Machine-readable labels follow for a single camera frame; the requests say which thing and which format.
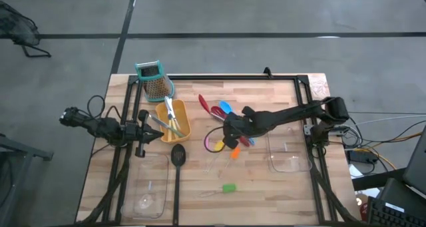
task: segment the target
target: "yellow container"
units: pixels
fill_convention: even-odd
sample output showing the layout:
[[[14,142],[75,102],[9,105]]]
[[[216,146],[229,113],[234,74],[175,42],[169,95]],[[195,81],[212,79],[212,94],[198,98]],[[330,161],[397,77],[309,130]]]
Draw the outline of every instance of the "yellow container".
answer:
[[[163,127],[160,126],[160,130],[164,133],[164,135],[161,137],[161,141],[165,143],[176,143],[176,142],[182,142],[189,139],[189,136],[191,135],[191,126],[189,125],[189,119],[188,115],[186,114],[186,107],[185,103],[182,100],[173,100],[172,101],[173,111],[176,116],[176,120],[179,123],[180,129],[179,131],[184,135],[182,138],[175,138],[173,135],[174,133]],[[167,118],[167,107],[165,103],[160,103],[155,107],[155,111],[157,112],[157,117],[164,123],[169,124],[168,118]],[[172,133],[172,140],[167,141],[168,133]]]

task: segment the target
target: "chair leg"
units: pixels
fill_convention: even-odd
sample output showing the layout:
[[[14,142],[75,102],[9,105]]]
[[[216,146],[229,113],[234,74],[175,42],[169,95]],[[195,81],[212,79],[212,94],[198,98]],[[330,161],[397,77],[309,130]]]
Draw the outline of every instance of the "chair leg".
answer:
[[[25,54],[26,57],[52,57],[52,55],[49,52],[47,52],[45,50],[42,50],[40,48],[36,48],[34,46],[31,46],[31,45],[21,45],[21,47],[22,47],[22,50],[24,51],[24,54]],[[32,48],[34,50],[38,50],[38,51],[40,51],[42,53],[46,53],[46,54],[42,54],[42,55],[30,55],[25,47],[29,47],[29,48]]]

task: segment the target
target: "white cable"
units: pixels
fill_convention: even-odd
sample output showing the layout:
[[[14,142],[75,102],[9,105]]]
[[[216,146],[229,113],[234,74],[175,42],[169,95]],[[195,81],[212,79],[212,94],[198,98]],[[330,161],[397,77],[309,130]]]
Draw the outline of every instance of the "white cable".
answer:
[[[357,135],[357,142],[355,143],[356,145],[360,145],[363,142],[363,139],[361,138],[361,135],[358,133],[358,131],[353,128],[352,126],[348,126],[346,124],[341,124],[341,126],[346,126],[347,128],[350,128],[356,135]]]
[[[426,117],[426,114],[425,115],[416,115],[416,116],[399,116],[399,117],[383,118],[383,119],[379,119],[379,120],[369,120],[369,121],[361,122],[361,123],[358,123],[358,124],[350,124],[349,126],[359,126],[361,124],[368,124],[368,123],[384,121],[384,120],[395,120],[395,119],[399,119],[399,118],[419,118],[419,117]]]

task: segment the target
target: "plastic tray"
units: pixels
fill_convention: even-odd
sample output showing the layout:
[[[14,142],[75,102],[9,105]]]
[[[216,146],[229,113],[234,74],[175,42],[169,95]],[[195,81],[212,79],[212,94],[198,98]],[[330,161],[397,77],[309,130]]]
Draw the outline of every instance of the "plastic tray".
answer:
[[[277,126],[267,135],[267,155],[272,172],[310,171],[312,163],[306,152],[301,130],[295,125]]]
[[[189,139],[189,136],[191,135],[191,126],[189,124],[188,115],[186,113],[186,107],[185,103],[182,100],[173,100],[172,101],[173,111],[176,115],[176,119],[179,122],[180,126],[180,132],[184,134],[185,136],[182,138],[174,138],[174,133],[172,132],[172,139],[170,141],[167,140],[168,138],[168,130],[167,128],[164,128],[163,126],[160,126],[161,132],[164,133],[164,136],[161,137],[161,141],[165,143],[176,143],[176,142],[182,142]],[[164,123],[168,124],[168,118],[167,118],[167,108],[166,104],[161,103],[158,104],[155,107],[155,111],[157,113],[157,117]]]
[[[122,215],[136,219],[160,218],[166,203],[168,158],[146,154],[145,158],[132,161]]]

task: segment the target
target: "black chair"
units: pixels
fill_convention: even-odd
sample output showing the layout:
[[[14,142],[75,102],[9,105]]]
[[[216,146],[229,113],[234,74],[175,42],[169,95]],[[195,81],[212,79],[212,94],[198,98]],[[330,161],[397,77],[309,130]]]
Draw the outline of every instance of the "black chair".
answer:
[[[15,45],[20,45],[27,57],[51,57],[49,52],[35,47],[40,43],[38,35],[39,32],[33,20],[0,1],[0,37],[10,39]],[[44,54],[30,55],[26,47]]]

